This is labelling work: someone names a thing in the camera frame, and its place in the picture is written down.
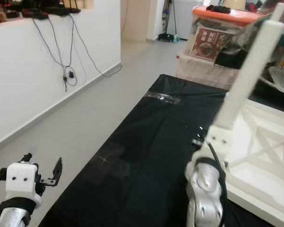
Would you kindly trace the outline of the white plastic children table top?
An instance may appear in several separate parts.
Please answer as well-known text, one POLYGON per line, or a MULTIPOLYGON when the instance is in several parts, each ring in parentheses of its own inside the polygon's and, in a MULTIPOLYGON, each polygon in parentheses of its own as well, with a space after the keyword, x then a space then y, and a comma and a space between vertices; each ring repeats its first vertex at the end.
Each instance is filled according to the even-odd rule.
POLYGON ((233 224, 227 224, 226 216, 234 214, 233 202, 275 227, 284 227, 284 112, 249 100, 231 134, 224 226, 244 224, 237 214, 233 224))

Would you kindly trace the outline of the black tablecloth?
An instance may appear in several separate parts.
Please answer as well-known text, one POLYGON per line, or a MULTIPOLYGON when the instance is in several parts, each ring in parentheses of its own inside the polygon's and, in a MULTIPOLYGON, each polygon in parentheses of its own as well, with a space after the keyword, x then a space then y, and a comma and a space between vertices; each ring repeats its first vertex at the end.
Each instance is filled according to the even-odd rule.
MULTIPOLYGON (((148 91, 180 97, 178 105, 142 98, 99 148, 109 142, 126 147, 121 158, 131 165, 123 179, 87 179, 86 165, 45 214, 38 227, 186 227, 186 164, 198 147, 192 141, 207 130, 226 91, 166 74, 148 91)), ((231 202, 244 224, 275 227, 231 202)))

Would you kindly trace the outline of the clear tape strip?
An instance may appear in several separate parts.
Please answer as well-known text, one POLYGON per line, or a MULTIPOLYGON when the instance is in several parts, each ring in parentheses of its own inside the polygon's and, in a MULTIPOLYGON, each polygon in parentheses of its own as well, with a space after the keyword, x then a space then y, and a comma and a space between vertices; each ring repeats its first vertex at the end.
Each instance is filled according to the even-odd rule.
POLYGON ((143 98, 144 99, 156 99, 160 102, 163 102, 169 105, 178 105, 182 100, 180 97, 177 97, 177 96, 171 96, 168 94, 153 92, 153 91, 147 91, 144 94, 143 98))

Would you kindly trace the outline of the black wifi router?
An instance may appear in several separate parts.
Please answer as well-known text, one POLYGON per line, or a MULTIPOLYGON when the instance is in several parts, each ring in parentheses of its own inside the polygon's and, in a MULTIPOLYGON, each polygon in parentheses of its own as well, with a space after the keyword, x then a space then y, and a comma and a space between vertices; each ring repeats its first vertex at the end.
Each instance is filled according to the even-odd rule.
POLYGON ((49 15, 65 17, 81 11, 77 0, 21 0, 17 9, 23 17, 38 20, 49 19, 49 15))

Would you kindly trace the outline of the black floor mop head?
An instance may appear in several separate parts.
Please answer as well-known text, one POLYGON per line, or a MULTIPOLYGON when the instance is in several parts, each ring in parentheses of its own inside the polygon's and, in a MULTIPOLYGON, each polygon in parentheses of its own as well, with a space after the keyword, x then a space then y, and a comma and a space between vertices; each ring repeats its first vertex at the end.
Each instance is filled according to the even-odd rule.
POLYGON ((157 41, 161 41, 164 43, 178 43, 180 38, 178 35, 172 35, 169 33, 160 33, 157 37, 157 41))

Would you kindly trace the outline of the orange-lidded storage box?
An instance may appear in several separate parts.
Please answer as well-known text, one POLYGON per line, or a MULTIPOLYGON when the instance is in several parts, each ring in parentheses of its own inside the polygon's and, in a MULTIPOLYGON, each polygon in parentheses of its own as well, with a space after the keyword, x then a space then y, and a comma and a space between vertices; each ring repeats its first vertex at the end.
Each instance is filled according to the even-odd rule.
POLYGON ((256 21, 261 14, 231 10, 230 14, 206 11, 207 6, 193 8, 193 22, 185 54, 214 61, 226 43, 244 26, 256 21))

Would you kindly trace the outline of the white refrigerator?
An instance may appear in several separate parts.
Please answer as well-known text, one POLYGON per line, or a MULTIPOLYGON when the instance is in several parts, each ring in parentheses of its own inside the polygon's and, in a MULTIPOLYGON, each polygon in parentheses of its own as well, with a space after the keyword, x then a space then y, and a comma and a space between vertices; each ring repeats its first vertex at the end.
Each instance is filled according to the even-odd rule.
POLYGON ((171 0, 167 33, 178 35, 180 39, 189 39, 193 8, 203 3, 204 0, 171 0))

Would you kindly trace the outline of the black plastic bag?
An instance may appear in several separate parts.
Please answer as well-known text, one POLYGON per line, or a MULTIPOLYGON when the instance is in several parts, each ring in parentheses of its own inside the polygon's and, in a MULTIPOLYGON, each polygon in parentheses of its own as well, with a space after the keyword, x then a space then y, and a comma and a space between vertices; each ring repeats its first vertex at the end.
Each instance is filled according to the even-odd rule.
POLYGON ((261 25, 271 17, 272 13, 261 15, 259 19, 236 32, 220 51, 214 65, 229 69, 241 69, 261 25))

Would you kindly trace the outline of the small black cloth bundle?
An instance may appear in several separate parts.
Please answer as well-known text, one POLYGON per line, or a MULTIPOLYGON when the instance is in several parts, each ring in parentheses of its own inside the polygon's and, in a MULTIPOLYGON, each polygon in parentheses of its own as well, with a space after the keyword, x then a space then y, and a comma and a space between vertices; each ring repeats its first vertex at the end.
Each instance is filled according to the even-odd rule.
POLYGON ((230 14, 231 13, 231 8, 230 7, 225 7, 225 6, 214 6, 214 5, 209 5, 205 8, 206 11, 211 11, 211 12, 218 12, 218 13, 224 13, 224 14, 230 14))

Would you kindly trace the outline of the beige round bowl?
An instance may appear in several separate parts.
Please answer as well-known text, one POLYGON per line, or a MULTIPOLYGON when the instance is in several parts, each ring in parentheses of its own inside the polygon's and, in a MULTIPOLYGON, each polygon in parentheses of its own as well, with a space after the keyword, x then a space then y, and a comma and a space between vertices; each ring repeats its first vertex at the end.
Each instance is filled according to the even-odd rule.
POLYGON ((246 0, 222 0, 222 6, 238 11, 245 11, 246 0))

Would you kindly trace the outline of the clear plastic storage bin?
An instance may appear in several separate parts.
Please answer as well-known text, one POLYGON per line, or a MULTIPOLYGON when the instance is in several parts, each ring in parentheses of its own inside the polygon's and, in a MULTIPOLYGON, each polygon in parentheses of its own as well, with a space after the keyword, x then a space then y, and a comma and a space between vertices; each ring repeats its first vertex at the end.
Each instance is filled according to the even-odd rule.
POLYGON ((284 93, 284 46, 278 45, 276 47, 270 63, 272 65, 265 70, 265 74, 261 76, 260 80, 284 93))

